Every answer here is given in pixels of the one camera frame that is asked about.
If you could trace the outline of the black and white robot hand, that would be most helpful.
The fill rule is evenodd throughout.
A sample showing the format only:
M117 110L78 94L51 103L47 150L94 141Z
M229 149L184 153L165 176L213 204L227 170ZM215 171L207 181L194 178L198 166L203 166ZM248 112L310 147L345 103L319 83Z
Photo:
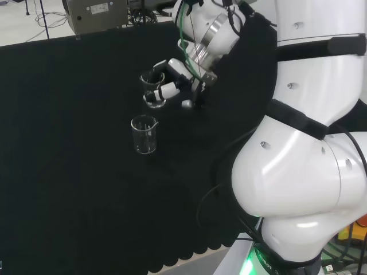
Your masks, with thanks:
M155 64L150 70L142 73L139 80L143 87L143 100L151 109L162 108L168 99L182 92L192 95L191 99L182 101L182 108L197 109L203 104L202 92L205 90L205 83L176 58Z

